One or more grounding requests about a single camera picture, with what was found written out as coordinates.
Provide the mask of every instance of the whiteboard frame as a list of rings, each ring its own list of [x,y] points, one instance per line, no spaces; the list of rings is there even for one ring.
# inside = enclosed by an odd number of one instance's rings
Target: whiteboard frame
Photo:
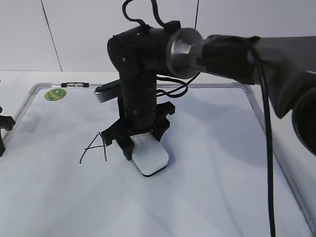
[[[101,84],[89,84],[89,87],[68,87],[68,88],[73,88],[73,89],[85,89],[85,88],[97,88]],[[22,120],[24,114],[32,104],[32,101],[38,94],[38,92],[42,89],[47,89],[47,88],[56,88],[56,87],[61,87],[60,84],[53,84],[53,83],[37,83],[35,84],[30,92],[27,98],[25,99],[24,103],[21,105],[20,109],[14,116],[14,120],[16,121],[16,125],[11,131],[8,131],[5,136],[3,137],[3,143],[6,145],[10,138],[12,137],[12,134],[14,133],[15,129],[19,125],[20,121]],[[158,84],[157,88],[176,88],[178,85],[176,84]],[[240,88],[242,89],[248,100],[249,103],[257,117],[257,120],[265,133],[265,120],[264,120],[264,114],[253,94],[253,91],[249,85],[244,85],[240,84],[237,82],[233,83],[208,83],[208,84],[190,84],[189,88]],[[290,186],[290,189],[304,215],[305,221],[312,233],[313,237],[316,237],[316,213],[313,212],[313,209],[311,208],[311,203],[308,201],[305,195],[304,189],[300,186],[299,182],[297,182],[298,177],[295,174],[295,172],[291,169],[291,166],[289,162],[286,159],[286,155],[282,147],[280,146],[277,138],[273,134],[273,151],[275,154],[275,157],[286,177],[286,180]]]

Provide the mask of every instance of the white object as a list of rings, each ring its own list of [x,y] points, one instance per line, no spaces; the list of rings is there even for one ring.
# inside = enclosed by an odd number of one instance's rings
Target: white object
[[[132,160],[144,176],[151,176],[167,166],[169,155],[151,133],[131,139],[135,144]]]

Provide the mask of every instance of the white wall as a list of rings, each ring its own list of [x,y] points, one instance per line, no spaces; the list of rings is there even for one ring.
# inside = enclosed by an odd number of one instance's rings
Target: white wall
[[[261,37],[316,35],[315,0],[200,0],[197,29]]]
[[[164,22],[181,20],[194,27],[198,0],[158,0]],[[107,53],[107,41],[137,23],[128,22],[121,11],[124,0],[43,0],[63,71],[116,71]],[[135,0],[127,12],[147,24],[158,26],[150,0]]]
[[[40,0],[0,0],[0,70],[60,71]]]

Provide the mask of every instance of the round sticker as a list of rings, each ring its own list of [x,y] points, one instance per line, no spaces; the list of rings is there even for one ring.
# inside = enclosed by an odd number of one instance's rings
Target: round sticker
[[[61,100],[66,95],[67,95],[66,90],[64,90],[62,88],[58,88],[58,89],[53,89],[53,90],[50,90],[49,92],[47,92],[45,94],[45,99],[48,101],[56,101],[56,100]]]

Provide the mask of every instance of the black cable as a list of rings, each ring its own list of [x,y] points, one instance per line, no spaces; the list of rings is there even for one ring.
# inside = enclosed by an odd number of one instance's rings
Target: black cable
[[[123,15],[124,17],[128,20],[128,21],[132,21],[132,22],[137,22],[139,25],[141,25],[143,28],[146,27],[146,23],[142,20],[142,19],[133,19],[133,18],[130,18],[128,16],[128,14],[126,13],[126,7],[127,5],[133,0],[126,0],[123,5],[122,5],[122,12],[123,12]]]
[[[158,5],[156,0],[151,0],[152,1],[152,6],[153,6],[153,13],[154,13],[154,18],[156,22],[163,28],[165,28],[166,24],[160,19],[159,17],[159,12],[158,12]]]
[[[261,59],[255,48],[249,41],[245,41],[246,47],[249,49],[259,74],[261,93],[263,100],[265,127],[266,127],[266,143],[267,143],[267,173],[268,173],[268,210],[269,210],[269,223],[270,223],[270,235],[276,237],[276,225],[274,216],[274,181],[273,181],[273,141],[272,141],[272,126],[270,118],[270,107],[268,98],[268,87],[266,82],[265,73],[261,64]]]
[[[89,147],[89,148],[85,148],[85,150],[90,150],[90,149],[99,148],[99,147],[107,147],[107,146],[95,146],[95,147]]]
[[[92,143],[95,141],[95,139],[97,139],[98,136],[99,136],[99,134],[97,134],[97,135],[95,136],[95,138],[92,140],[92,142],[89,144],[89,146],[88,146],[87,148],[89,148],[89,147],[92,145]],[[83,152],[83,154],[82,154],[82,156],[81,156],[81,158],[80,158],[80,161],[79,161],[80,164],[81,164],[82,159],[83,159],[83,157],[84,157],[84,155],[85,155],[86,152],[87,152],[87,150],[84,150],[84,152]]]
[[[170,92],[166,92],[166,91],[164,91],[162,89],[158,89],[157,93],[161,93],[161,94],[157,95],[157,97],[166,95],[166,96],[168,96],[170,98],[180,98],[181,96],[184,96],[188,92],[188,89],[189,89],[188,85],[182,80],[172,79],[172,78],[159,78],[159,77],[157,77],[157,80],[179,83],[179,84],[182,84],[182,88],[185,87],[184,91],[182,91],[181,93],[175,94],[175,95],[172,95]]]
[[[100,135],[100,137],[102,139],[102,143],[103,143],[104,159],[105,159],[105,161],[108,161],[107,154],[106,154],[106,151],[105,151],[105,143],[104,143],[103,137],[102,137],[101,133],[99,133],[99,135]]]
[[[162,89],[159,89],[159,90],[157,90],[157,93],[161,93],[161,94],[158,94],[157,97],[166,95],[166,96],[168,96],[168,97],[170,97],[170,98],[179,98],[179,97],[185,95],[185,94],[188,92],[189,84],[190,84],[191,82],[193,82],[199,75],[200,75],[200,72],[198,72],[198,73],[197,73],[194,77],[192,77],[188,82],[183,82],[183,81],[178,80],[178,79],[176,79],[176,81],[173,81],[173,79],[171,79],[171,78],[163,78],[164,80],[162,80],[162,81],[171,81],[171,82],[175,82],[175,83],[180,83],[180,84],[182,84],[182,86],[180,86],[180,87],[178,87],[178,88],[176,88],[176,89],[174,89],[174,90],[171,90],[171,91],[164,91],[164,90],[162,90]],[[185,87],[186,89],[185,89],[183,92],[181,92],[181,93],[179,93],[179,94],[176,94],[176,95],[172,95],[172,93],[174,93],[174,92],[176,92],[176,91],[178,91],[178,90],[181,90],[181,89],[184,88],[184,87]]]
[[[100,137],[101,137],[101,139],[102,139],[103,146],[91,147],[92,143],[95,141],[95,139],[97,139],[97,137],[98,137],[99,135],[100,135]],[[82,156],[81,156],[81,159],[80,159],[80,162],[79,162],[79,163],[81,164],[82,159],[83,159],[85,153],[86,153],[88,150],[93,149],[93,148],[97,148],[97,147],[103,147],[103,149],[104,149],[104,159],[105,159],[105,161],[108,161],[108,160],[107,160],[107,155],[106,155],[106,150],[105,150],[105,147],[107,147],[107,146],[105,145],[104,140],[103,140],[103,138],[102,138],[102,135],[101,135],[101,133],[99,132],[99,133],[94,137],[94,139],[93,139],[92,142],[89,144],[89,146],[84,149],[84,152],[83,152],[83,154],[82,154]]]
[[[199,0],[197,0],[197,12],[196,12],[196,21],[194,23],[194,29],[197,29],[197,23],[198,23],[198,7],[199,7]]]

